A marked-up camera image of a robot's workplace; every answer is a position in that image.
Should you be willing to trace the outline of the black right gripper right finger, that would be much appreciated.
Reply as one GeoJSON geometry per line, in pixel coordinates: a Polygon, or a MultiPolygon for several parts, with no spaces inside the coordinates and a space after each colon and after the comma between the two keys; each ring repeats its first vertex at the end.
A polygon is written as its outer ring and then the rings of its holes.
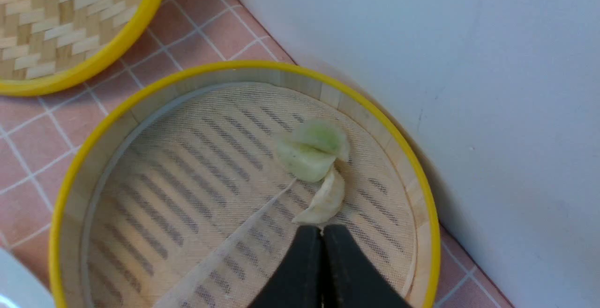
{"type": "Polygon", "coordinates": [[[354,241],[344,225],[322,232],[324,308],[409,308],[354,241]]]}

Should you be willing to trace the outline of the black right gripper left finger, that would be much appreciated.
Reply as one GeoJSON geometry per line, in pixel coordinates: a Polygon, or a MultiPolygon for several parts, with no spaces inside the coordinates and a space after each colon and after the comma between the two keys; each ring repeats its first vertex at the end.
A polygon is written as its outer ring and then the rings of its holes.
{"type": "Polygon", "coordinates": [[[276,271],[250,308],[319,308],[322,305],[321,230],[301,225],[276,271]]]}

